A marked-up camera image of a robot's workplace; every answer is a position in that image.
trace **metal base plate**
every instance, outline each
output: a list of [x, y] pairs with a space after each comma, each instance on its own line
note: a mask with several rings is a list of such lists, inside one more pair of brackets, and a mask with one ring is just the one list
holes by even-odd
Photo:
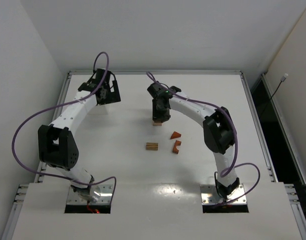
[[[89, 207], [98, 209], [102, 214], [110, 213], [111, 198], [113, 192], [113, 185], [98, 185], [100, 188], [100, 198], [97, 202], [92, 202]], [[86, 207], [87, 201], [82, 199], [77, 192], [74, 192], [70, 187], [66, 200], [65, 213], [90, 213]]]
[[[204, 213], [248, 213], [246, 196], [242, 196], [228, 205], [214, 207], [214, 205], [223, 202], [223, 199], [217, 194], [215, 185], [201, 185], [200, 188]], [[244, 193], [244, 186], [240, 184], [239, 187], [228, 196], [227, 200], [236, 199]]]

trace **white table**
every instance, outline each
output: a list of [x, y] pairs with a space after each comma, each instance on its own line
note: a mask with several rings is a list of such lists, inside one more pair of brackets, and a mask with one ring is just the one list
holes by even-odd
[[[301, 239], [284, 184], [271, 182], [268, 174], [245, 82], [240, 74], [223, 73], [155, 77], [229, 110], [238, 133], [238, 163], [255, 163], [262, 174], [247, 195], [249, 213], [202, 212], [199, 186], [213, 184], [216, 170], [202, 128], [172, 110], [168, 122], [152, 126], [146, 90], [151, 81], [145, 74], [121, 72], [116, 76], [122, 102], [107, 105], [107, 114], [100, 109], [102, 114], [88, 115], [75, 135], [79, 161], [95, 180], [117, 177], [111, 214], [64, 214], [69, 182], [44, 177], [43, 183], [29, 185], [13, 239]], [[71, 75], [65, 102], [88, 78]], [[173, 131], [182, 134], [178, 155], [171, 152]], [[147, 151], [146, 142], [159, 143], [158, 151]], [[246, 190], [257, 179], [251, 166], [236, 171]], [[47, 172], [58, 173], [50, 167]]]

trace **purple cable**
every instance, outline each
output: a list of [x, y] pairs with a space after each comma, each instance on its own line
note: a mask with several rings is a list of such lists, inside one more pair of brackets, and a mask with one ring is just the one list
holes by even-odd
[[209, 105], [209, 106], [212, 106], [214, 108], [216, 108], [218, 111], [220, 111], [224, 116], [225, 118], [228, 120], [230, 126], [232, 127], [232, 130], [233, 130], [233, 135], [234, 135], [234, 140], [235, 140], [235, 152], [234, 152], [234, 159], [232, 161], [232, 164], [231, 166], [228, 168], [228, 169], [224, 169], [222, 170], [222, 172], [220, 173], [220, 176], [223, 178], [223, 177], [226, 177], [233, 169], [234, 169], [234, 166], [236, 164], [236, 161], [237, 161], [237, 155], [238, 155], [238, 139], [237, 139], [237, 131], [236, 131], [236, 128], [234, 126], [234, 123], [233, 121], [231, 120], [231, 118], [228, 116], [228, 114], [222, 110], [219, 106], [213, 104], [213, 103], [210, 103], [210, 102], [205, 102], [205, 101], [199, 101], [199, 100], [194, 100], [194, 99], [189, 99], [189, 98], [185, 98], [183, 96], [180, 96], [178, 94], [176, 94], [175, 92], [173, 92], [171, 89], [169, 88], [166, 88], [164, 87], [160, 82], [156, 81], [155, 77], [153, 76], [153, 74], [150, 72], [150, 71], [147, 71], [146, 72], [146, 75], [151, 79], [153, 80], [153, 82], [157, 83], [160, 87], [162, 87], [163, 89], [166, 89], [168, 90], [170, 93], [172, 93], [174, 96], [178, 97], [179, 99], [182, 99], [182, 100], [185, 100], [185, 101], [189, 101], [189, 102], [192, 102], [192, 103], [198, 103], [198, 104], [205, 104], [205, 105]]
[[254, 163], [251, 163], [251, 162], [245, 162], [245, 163], [241, 163], [241, 164], [238, 164], [235, 166], [235, 168], [238, 168], [238, 167], [241, 167], [241, 166], [245, 166], [245, 165], [252, 165], [256, 168], [257, 172], [258, 172], [258, 178], [257, 178], [257, 181], [255, 182], [255, 184], [248, 190], [246, 191], [243, 195], [240, 195], [239, 197], [237, 198], [234, 198], [232, 200], [229, 200], [229, 201], [224, 201], [222, 203], [219, 203], [219, 204], [216, 204], [216, 205], [213, 205], [213, 207], [219, 207], [219, 206], [224, 206], [224, 205], [228, 205], [234, 201], [236, 201], [237, 199], [240, 199], [241, 197], [249, 194], [252, 190], [254, 190], [254, 188], [257, 186], [257, 184], [259, 183], [259, 180], [261, 179], [261, 172], [259, 170], [259, 168], [254, 164]]
[[20, 131], [20, 129], [29, 121], [31, 120], [32, 118], [34, 118], [35, 116], [37, 115], [40, 115], [41, 113], [44, 113], [44, 112], [47, 112], [47, 111], [50, 111], [50, 110], [53, 110], [53, 109], [56, 109], [56, 108], [60, 108], [60, 107], [63, 107], [63, 106], [67, 106], [67, 105], [70, 105], [70, 104], [74, 104], [74, 103], [78, 103], [79, 101], [84, 101], [85, 99], [89, 98], [90, 96], [92, 96], [93, 94], [95, 94], [97, 92], [97, 90], [101, 87], [101, 85], [103, 84], [104, 82], [104, 79], [106, 77], [106, 74], [107, 74], [107, 71], [108, 71], [108, 67], [109, 67], [109, 57], [108, 57], [108, 54], [104, 51], [100, 52], [97, 56], [96, 56], [96, 59], [94, 61], [94, 65], [93, 65], [93, 75], [91, 76], [91, 78], [96, 74], [96, 71], [95, 71], [95, 65], [96, 65], [96, 61], [97, 59], [99, 58], [99, 56], [101, 56], [102, 54], [104, 54], [106, 56], [106, 67], [105, 67], [105, 72], [104, 72], [104, 75], [101, 79], [101, 81], [99, 82], [98, 86], [96, 87], [96, 89], [94, 89], [94, 91], [92, 91], [89, 95], [79, 99], [79, 100], [74, 100], [74, 101], [69, 101], [69, 102], [66, 102], [66, 103], [62, 103], [62, 104], [59, 104], [59, 105], [56, 105], [56, 106], [51, 106], [49, 108], [46, 108], [46, 109], [43, 109], [41, 111], [38, 111], [37, 113], [34, 113], [33, 115], [29, 116], [27, 119], [24, 120], [24, 122], [22, 122], [20, 124], [20, 126], [18, 126], [18, 128], [16, 129], [15, 133], [14, 133], [14, 136], [13, 136], [13, 139], [12, 139], [12, 154], [16, 160], [16, 162], [22, 167], [24, 168], [25, 170], [31, 172], [31, 173], [34, 173], [34, 174], [39, 174], [39, 175], [44, 175], [44, 176], [50, 176], [50, 177], [56, 177], [56, 178], [60, 178], [60, 179], [66, 179], [66, 180], [70, 180], [70, 181], [73, 181], [77, 184], [81, 184], [81, 185], [85, 185], [85, 186], [94, 186], [94, 185], [98, 185], [98, 184], [101, 184], [105, 181], [108, 181], [110, 179], [114, 179], [114, 189], [113, 189], [113, 193], [112, 193], [112, 198], [111, 198], [111, 202], [113, 200], [113, 196], [114, 196], [114, 193], [115, 193], [115, 187], [116, 187], [116, 177], [114, 176], [111, 176], [111, 177], [108, 177], [102, 181], [98, 181], [98, 182], [93, 182], [93, 183], [84, 183], [84, 182], [80, 182], [80, 181], [77, 181], [77, 180], [73, 180], [69, 177], [65, 177], [65, 176], [61, 176], [61, 175], [56, 175], [56, 174], [50, 174], [50, 173], [43, 173], [43, 172], [40, 172], [40, 171], [36, 171], [36, 170], [33, 170], [27, 166], [25, 166], [20, 160], [19, 158], [17, 157], [16, 155], [16, 152], [15, 152], [15, 140], [16, 140], [16, 137], [18, 135], [18, 132]]

